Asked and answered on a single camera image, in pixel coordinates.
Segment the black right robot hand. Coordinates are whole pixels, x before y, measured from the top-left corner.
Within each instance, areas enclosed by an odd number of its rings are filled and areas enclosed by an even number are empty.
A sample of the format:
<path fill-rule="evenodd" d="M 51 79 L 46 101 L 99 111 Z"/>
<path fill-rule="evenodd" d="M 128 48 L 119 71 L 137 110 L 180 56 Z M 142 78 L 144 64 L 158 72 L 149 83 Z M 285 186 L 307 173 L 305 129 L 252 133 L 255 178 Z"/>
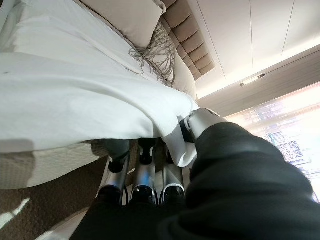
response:
<path fill-rule="evenodd" d="M 99 201 L 74 240 L 317 240 L 320 206 L 299 169 L 268 141 L 208 109 L 184 122 L 197 151 L 186 207 L 165 216 Z"/>

